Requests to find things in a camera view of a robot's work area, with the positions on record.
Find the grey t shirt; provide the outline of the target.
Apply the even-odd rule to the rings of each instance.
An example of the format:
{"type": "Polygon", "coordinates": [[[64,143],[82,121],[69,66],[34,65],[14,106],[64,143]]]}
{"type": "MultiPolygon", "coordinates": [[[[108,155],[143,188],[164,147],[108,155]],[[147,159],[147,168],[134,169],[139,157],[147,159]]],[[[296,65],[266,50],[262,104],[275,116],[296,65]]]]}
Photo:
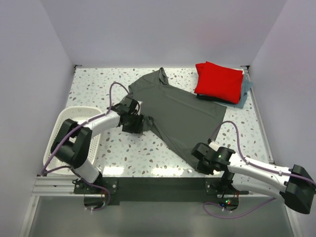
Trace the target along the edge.
{"type": "Polygon", "coordinates": [[[144,131],[152,131],[171,151],[201,172],[199,160],[191,152],[222,123],[227,108],[170,85],[164,68],[141,76],[128,88],[133,99],[142,103],[144,131]]]}

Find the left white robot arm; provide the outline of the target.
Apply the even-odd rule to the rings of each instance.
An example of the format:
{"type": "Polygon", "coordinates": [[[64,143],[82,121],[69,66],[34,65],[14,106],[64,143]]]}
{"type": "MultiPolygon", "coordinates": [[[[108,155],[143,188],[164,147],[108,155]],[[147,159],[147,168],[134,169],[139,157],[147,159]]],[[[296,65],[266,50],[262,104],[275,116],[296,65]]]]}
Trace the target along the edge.
{"type": "Polygon", "coordinates": [[[65,120],[51,145],[51,156],[66,163],[75,174],[85,180],[85,188],[90,193],[100,192],[102,174],[88,160],[91,140],[116,127],[122,127],[123,132],[141,134],[144,124],[141,104],[126,96],[118,104],[109,107],[105,113],[90,117],[83,122],[65,120]]]}

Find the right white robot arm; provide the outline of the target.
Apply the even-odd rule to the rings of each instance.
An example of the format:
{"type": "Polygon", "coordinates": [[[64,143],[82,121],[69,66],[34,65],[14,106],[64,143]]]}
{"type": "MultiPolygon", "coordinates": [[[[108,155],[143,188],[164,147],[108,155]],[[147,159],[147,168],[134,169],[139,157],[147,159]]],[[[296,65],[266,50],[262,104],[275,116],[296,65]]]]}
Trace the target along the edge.
{"type": "Polygon", "coordinates": [[[246,159],[215,142],[198,143],[191,154],[198,159],[198,171],[207,175],[222,173],[220,180],[212,185],[221,194],[254,192],[281,198],[288,208],[301,214],[311,211],[316,183],[299,165],[289,168],[246,159]]]}

